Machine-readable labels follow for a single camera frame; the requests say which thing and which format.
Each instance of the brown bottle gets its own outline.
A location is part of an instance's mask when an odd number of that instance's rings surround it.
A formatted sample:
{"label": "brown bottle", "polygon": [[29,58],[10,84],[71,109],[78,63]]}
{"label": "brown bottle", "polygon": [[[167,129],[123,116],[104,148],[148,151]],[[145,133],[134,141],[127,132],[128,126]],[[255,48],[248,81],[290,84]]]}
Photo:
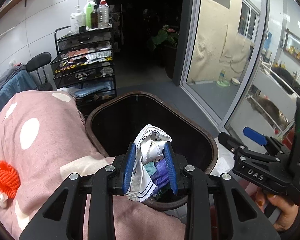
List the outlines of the brown bottle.
{"label": "brown bottle", "polygon": [[94,6],[94,9],[91,13],[91,28],[95,29],[98,28],[98,12],[97,12],[98,5]]}

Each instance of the blue gripper pad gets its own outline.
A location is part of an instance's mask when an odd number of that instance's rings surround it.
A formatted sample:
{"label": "blue gripper pad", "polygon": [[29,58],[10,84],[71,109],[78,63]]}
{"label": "blue gripper pad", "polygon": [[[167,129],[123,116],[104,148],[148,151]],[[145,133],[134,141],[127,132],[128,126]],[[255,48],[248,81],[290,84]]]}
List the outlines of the blue gripper pad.
{"label": "blue gripper pad", "polygon": [[165,158],[166,164],[167,164],[170,186],[171,186],[171,189],[172,189],[174,195],[176,195],[178,192],[177,174],[176,174],[176,170],[173,165],[171,152],[170,152],[168,143],[166,143],[164,145],[164,158]]}
{"label": "blue gripper pad", "polygon": [[130,187],[130,181],[131,181],[135,160],[136,160],[136,145],[133,143],[127,160],[126,169],[124,170],[124,181],[122,185],[122,191],[124,194],[127,193],[127,190]]}
{"label": "blue gripper pad", "polygon": [[259,145],[265,146],[268,143],[266,140],[266,137],[264,135],[256,132],[255,130],[251,129],[250,127],[245,127],[243,129],[243,134]]}

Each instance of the silver screw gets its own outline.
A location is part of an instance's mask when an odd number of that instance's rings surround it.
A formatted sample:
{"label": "silver screw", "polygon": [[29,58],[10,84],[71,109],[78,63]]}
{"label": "silver screw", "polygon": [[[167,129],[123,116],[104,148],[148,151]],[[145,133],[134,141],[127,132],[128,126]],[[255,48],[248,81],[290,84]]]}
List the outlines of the silver screw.
{"label": "silver screw", "polygon": [[76,173],[71,173],[69,176],[69,179],[71,179],[71,180],[76,180],[77,178],[78,178],[78,174],[76,174]]}
{"label": "silver screw", "polygon": [[106,166],[106,171],[114,171],[115,167],[113,165]]}
{"label": "silver screw", "polygon": [[230,179],[231,179],[231,175],[228,174],[228,173],[224,173],[224,174],[222,174],[222,178],[223,178],[224,180],[230,180]]}
{"label": "silver screw", "polygon": [[187,166],[185,167],[185,169],[186,169],[186,171],[194,171],[194,166],[192,166],[192,165],[187,165]]}

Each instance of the black trash bin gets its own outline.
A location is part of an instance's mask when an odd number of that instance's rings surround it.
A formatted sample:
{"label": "black trash bin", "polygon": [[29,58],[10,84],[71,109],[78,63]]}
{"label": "black trash bin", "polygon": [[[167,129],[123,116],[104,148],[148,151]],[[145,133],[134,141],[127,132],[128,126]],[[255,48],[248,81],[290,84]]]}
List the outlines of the black trash bin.
{"label": "black trash bin", "polygon": [[[172,138],[175,154],[184,155],[192,164],[210,173],[217,163],[218,148],[212,136],[196,123],[172,109],[155,95],[130,92],[96,108],[87,119],[87,135],[104,156],[125,154],[140,130],[151,124]],[[183,206],[187,197],[177,197],[172,190],[158,201],[152,197],[144,203],[156,210]]]}

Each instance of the pink blanket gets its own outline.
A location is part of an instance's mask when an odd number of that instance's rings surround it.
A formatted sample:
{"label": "pink blanket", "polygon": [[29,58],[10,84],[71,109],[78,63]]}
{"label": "pink blanket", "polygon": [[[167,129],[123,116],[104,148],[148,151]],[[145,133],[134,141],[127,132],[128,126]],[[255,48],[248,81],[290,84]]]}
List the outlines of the pink blanket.
{"label": "pink blanket", "polygon": [[[0,220],[18,239],[47,198],[72,172],[85,176],[112,163],[96,151],[85,133],[75,101],[65,92],[26,91],[16,94],[0,112],[0,160],[19,173],[21,186]],[[115,196],[116,238],[184,239],[180,220],[141,203]],[[87,201],[84,239],[87,239]]]}

